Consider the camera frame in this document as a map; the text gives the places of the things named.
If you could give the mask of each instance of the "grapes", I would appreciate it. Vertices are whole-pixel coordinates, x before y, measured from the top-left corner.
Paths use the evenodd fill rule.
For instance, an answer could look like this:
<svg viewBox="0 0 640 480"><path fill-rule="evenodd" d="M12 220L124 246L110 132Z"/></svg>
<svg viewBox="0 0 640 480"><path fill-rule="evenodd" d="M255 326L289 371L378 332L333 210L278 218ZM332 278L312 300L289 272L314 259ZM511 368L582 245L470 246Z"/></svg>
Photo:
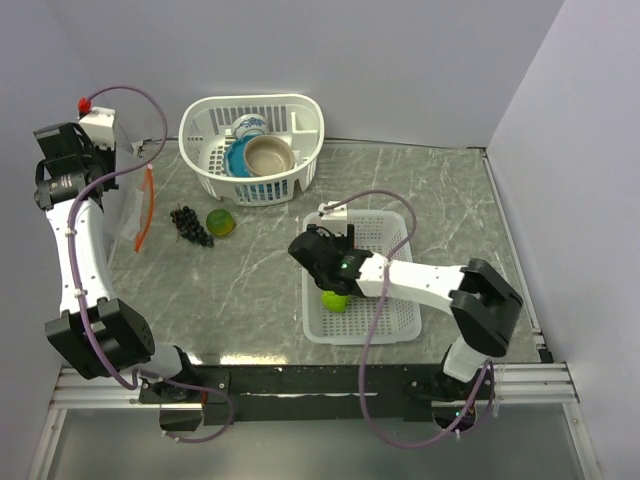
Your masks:
<svg viewBox="0 0 640 480"><path fill-rule="evenodd" d="M186 238L191 243L197 243L203 247L213 247L213 236L207 235L204 227L200 225L195 210L185 205L169 212L169 216L182 238Z"/></svg>

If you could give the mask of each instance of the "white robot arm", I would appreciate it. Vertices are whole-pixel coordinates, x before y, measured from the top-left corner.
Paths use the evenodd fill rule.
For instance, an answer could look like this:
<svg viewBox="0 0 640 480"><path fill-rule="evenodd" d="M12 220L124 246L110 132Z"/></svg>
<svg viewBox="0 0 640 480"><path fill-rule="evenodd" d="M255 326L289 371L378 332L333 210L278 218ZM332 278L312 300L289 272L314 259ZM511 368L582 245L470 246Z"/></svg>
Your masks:
<svg viewBox="0 0 640 480"><path fill-rule="evenodd" d="M380 297L388 264L389 297L436 308L458 323L461 335L444 358L445 375L470 382L487 358L506 354L522 298L486 261L432 266L389 261L356 249L346 205L325 210L330 204L320 205L318 223L309 225L289 247L321 290Z"/></svg>
<svg viewBox="0 0 640 480"><path fill-rule="evenodd" d="M144 318L114 293L103 243L102 195L117 188L105 182L80 201L70 230L69 212L79 192L92 180L115 170L115 111L93 107L75 123L35 132L45 155L36 169L36 204L45 211L53 231L62 277L60 317L45 325L49 342L85 378L106 371L86 341L78 295L83 294L92 329L105 355L122 371L144 368L175 378L189 365L176 347L156 344ZM74 235L77 267L84 292L74 287L69 259L69 235Z"/></svg>

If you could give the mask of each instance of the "marble tabletop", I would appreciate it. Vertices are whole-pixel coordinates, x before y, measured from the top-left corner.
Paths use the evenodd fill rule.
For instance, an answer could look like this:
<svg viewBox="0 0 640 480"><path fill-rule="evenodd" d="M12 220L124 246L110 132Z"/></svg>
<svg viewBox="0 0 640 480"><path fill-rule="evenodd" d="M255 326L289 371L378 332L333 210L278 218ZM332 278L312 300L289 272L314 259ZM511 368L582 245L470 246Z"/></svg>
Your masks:
<svg viewBox="0 0 640 480"><path fill-rule="evenodd" d="M155 148L148 146L149 152ZM218 202L182 161L176 142L154 162L155 212L139 253L114 247L111 272L118 296L145 316L157 342L180 346L192 358L224 364L354 364L361 346L331 346L307 339L302 328L301 268L287 254L304 217L319 203L370 188L403 195L417 211L413 260L432 265L483 258L521 291L491 184L479 150L326 145L315 181L287 203L239 207ZM204 223L214 208L228 209L236 229L213 249L178 238L169 212L196 210ZM350 208L396 211L390 198L356 200ZM423 328L409 342L373 346L370 363L439 363L458 336L455 321L421 307ZM509 352L499 361L539 362L525 309Z"/></svg>

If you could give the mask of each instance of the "green ball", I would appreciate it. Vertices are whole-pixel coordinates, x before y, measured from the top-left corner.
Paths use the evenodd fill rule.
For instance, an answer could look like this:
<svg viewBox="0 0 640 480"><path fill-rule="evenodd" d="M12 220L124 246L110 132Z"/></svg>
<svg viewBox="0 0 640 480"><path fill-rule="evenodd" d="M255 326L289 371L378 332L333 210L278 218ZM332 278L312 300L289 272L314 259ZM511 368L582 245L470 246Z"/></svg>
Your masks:
<svg viewBox="0 0 640 480"><path fill-rule="evenodd" d="M218 208L209 212L207 215L207 230L216 237L224 237L229 235L233 230L234 222L231 214L224 208Z"/></svg>
<svg viewBox="0 0 640 480"><path fill-rule="evenodd" d="M349 302L348 295L338 295L335 292L322 292L322 305L335 313L344 313Z"/></svg>

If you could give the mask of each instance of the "white plastic basket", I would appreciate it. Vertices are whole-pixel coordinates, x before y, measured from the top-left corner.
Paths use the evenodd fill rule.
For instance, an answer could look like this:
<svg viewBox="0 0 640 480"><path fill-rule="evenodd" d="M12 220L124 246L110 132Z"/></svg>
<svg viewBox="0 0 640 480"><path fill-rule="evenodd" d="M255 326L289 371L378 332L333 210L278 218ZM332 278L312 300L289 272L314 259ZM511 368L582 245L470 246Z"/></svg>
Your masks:
<svg viewBox="0 0 640 480"><path fill-rule="evenodd" d="M311 213L303 228L318 221ZM356 248L387 255L407 236L404 218L395 212L382 210L349 210L349 223L355 225ZM394 256L410 262L409 244ZM344 313L334 313L322 305L322 291L306 270L302 271L302 320L304 333L312 342L332 345L362 345L371 326L378 298L349 298ZM388 299L376 327L372 343L396 343L413 340L420 334L420 306L406 300Z"/></svg>
<svg viewBox="0 0 640 480"><path fill-rule="evenodd" d="M269 124L269 134L287 142L296 157L293 169L256 178L227 177L224 153L235 138L231 125L240 116L257 113ZM214 198L237 205L263 206L293 198L295 183L306 190L316 172L324 141L324 119L316 102L304 95L209 97L192 104L180 122L180 154Z"/></svg>

